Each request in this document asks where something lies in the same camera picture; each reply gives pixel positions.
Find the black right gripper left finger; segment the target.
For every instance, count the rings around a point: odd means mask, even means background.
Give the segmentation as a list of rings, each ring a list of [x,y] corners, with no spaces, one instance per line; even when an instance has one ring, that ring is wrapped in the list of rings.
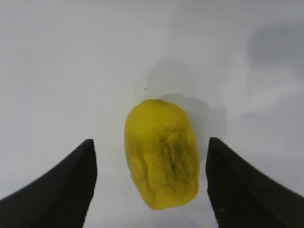
[[[97,180],[94,141],[87,139],[29,185],[1,199],[2,228],[82,228]]]

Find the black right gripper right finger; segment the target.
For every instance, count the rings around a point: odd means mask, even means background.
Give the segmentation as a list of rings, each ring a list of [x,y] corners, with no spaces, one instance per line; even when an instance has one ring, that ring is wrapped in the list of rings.
[[[220,228],[302,228],[304,198],[269,178],[219,138],[209,140],[207,192]]]

